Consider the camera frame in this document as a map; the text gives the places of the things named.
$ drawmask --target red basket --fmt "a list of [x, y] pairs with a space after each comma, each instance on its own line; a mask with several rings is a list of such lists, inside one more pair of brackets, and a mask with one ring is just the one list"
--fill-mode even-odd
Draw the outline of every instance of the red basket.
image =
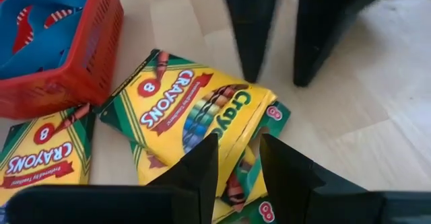
[[[25, 8], [17, 18], [14, 51], [32, 40], [30, 10]], [[70, 13], [52, 14], [46, 26]], [[25, 119], [86, 102], [101, 105], [110, 93], [123, 16], [120, 0], [87, 0], [62, 67], [0, 80], [0, 117]]]

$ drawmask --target red circle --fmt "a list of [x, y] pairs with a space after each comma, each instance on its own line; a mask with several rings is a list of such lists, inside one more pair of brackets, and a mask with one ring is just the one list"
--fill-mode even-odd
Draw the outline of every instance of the red circle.
[[160, 82], [157, 79], [146, 79], [142, 81], [138, 88], [137, 93], [146, 98], [153, 96], [155, 93], [157, 93], [160, 89]]
[[54, 134], [55, 127], [52, 123], [46, 123], [34, 133], [33, 141], [37, 145], [46, 143]]

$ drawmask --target blue object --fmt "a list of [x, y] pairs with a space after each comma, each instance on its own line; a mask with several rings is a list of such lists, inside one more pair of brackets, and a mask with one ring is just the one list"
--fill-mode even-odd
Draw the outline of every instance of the blue object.
[[[4, 0], [0, 4], [0, 79], [9, 79], [61, 66], [67, 58], [75, 31], [87, 0]], [[32, 6], [28, 23], [34, 38], [13, 54], [18, 34], [16, 18], [26, 7]], [[58, 10], [74, 13], [44, 28], [46, 19]]]

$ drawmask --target light wood floor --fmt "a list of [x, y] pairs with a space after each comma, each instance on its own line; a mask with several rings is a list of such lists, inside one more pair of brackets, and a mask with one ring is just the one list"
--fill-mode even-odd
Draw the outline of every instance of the light wood floor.
[[[154, 47], [241, 77], [222, 0], [121, 1], [116, 85]], [[259, 82], [292, 111], [281, 139], [365, 188], [431, 190], [431, 0], [363, 11], [306, 89], [292, 83], [296, 1], [281, 0]], [[13, 122], [0, 123], [3, 142]], [[136, 184], [126, 138], [95, 133], [91, 183]]]

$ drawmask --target blue crayon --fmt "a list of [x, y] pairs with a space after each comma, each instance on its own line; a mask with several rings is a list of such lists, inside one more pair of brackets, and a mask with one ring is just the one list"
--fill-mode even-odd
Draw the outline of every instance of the blue crayon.
[[190, 134], [187, 134], [187, 131], [183, 132], [183, 148], [185, 153], [188, 153], [190, 150], [195, 148], [203, 140], [203, 136], [194, 134], [192, 134], [191, 137], [189, 136]]
[[[184, 124], [184, 130], [189, 131], [191, 126], [193, 126], [193, 119], [187, 118], [186, 123]], [[201, 124], [195, 124], [192, 132], [196, 135], [204, 135], [205, 133], [207, 133], [207, 130], [208, 128], [206, 126], [203, 126]]]

